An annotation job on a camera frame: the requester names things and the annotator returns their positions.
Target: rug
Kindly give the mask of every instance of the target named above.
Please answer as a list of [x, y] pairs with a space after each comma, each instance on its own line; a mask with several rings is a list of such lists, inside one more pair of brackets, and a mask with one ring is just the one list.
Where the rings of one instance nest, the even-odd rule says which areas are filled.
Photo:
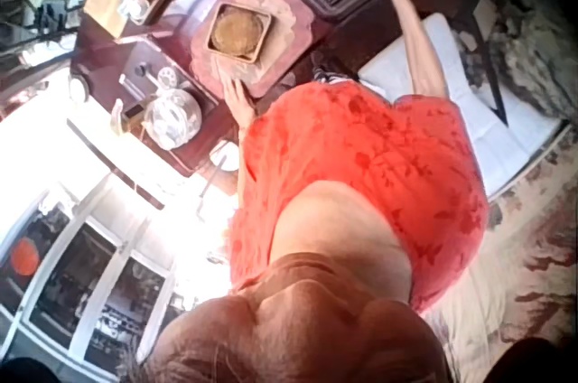
[[424, 318], [456, 382], [483, 381], [516, 341], [576, 335], [578, 131], [568, 126], [490, 204], [480, 252]]

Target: red dress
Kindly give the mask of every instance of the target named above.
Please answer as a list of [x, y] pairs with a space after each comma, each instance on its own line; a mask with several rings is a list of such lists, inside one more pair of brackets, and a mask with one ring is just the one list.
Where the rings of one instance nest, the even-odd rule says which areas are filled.
[[405, 96], [395, 105], [351, 81], [312, 82], [285, 93], [249, 129], [244, 208], [228, 243], [239, 289], [269, 264], [281, 211], [308, 184], [344, 182], [389, 221], [413, 268], [421, 312], [475, 255], [488, 204], [459, 109]]

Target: neck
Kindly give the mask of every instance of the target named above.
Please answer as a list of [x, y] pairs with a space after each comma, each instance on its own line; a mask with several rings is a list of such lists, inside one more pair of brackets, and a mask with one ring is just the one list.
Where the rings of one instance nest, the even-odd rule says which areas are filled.
[[407, 303], [411, 266], [386, 219], [340, 182], [315, 182], [277, 221], [270, 261], [312, 252], [351, 272], [374, 296]]

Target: woman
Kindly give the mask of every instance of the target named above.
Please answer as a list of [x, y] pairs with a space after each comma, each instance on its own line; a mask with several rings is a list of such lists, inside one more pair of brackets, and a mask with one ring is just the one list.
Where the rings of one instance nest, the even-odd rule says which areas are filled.
[[314, 82], [256, 118], [225, 78], [244, 158], [233, 293], [171, 323], [130, 381], [448, 380], [417, 312], [471, 261], [487, 202], [415, 8], [392, 1], [418, 95]]

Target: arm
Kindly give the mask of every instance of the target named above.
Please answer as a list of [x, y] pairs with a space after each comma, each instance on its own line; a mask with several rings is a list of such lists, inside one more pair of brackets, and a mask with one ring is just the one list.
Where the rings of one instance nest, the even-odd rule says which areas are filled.
[[237, 196], [238, 207], [243, 207], [243, 192], [245, 191], [245, 182], [247, 178], [247, 167], [245, 164], [245, 157], [243, 155], [243, 140], [249, 126], [253, 123], [256, 117], [255, 110], [249, 105], [247, 94], [243, 88], [243, 84], [239, 79], [231, 79], [231, 77], [222, 71], [220, 72], [220, 79], [223, 83], [223, 91], [225, 102], [231, 115], [237, 121], [238, 130], [238, 177], [237, 177]]
[[245, 179], [247, 178], [247, 167], [245, 166], [245, 156], [243, 155], [243, 140], [246, 129], [238, 131], [238, 171], [237, 171], [237, 196], [238, 207], [243, 208], [243, 192], [245, 191]]
[[392, 0], [406, 42], [415, 94], [448, 98], [442, 65], [411, 0]]

